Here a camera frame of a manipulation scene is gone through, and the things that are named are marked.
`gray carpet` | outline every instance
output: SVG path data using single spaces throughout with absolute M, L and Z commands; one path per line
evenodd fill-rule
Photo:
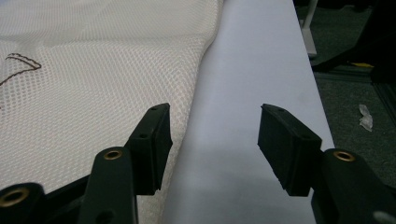
M 298 7 L 296 11 L 302 19 L 306 7 Z M 371 9 L 356 12 L 353 7 L 317 8 L 311 31 L 318 56 L 311 60 L 311 64 L 324 62 L 353 47 L 370 13 Z M 332 138 L 336 147 L 363 156 L 384 184 L 396 188 L 396 126 L 370 83 L 367 69 L 361 70 L 341 67 L 338 72 L 315 73 Z M 345 75 L 367 78 L 359 81 L 354 78 L 349 81 L 332 79 Z M 359 104 L 367 105 L 373 116 L 371 133 L 359 125 Z

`perforated fabric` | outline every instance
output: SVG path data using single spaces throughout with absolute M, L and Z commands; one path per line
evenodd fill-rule
M 87 175 L 99 151 L 123 146 L 153 105 L 171 105 L 174 145 L 141 223 L 161 221 L 187 126 L 199 62 L 222 0 L 0 2 L 0 188 L 51 192 Z

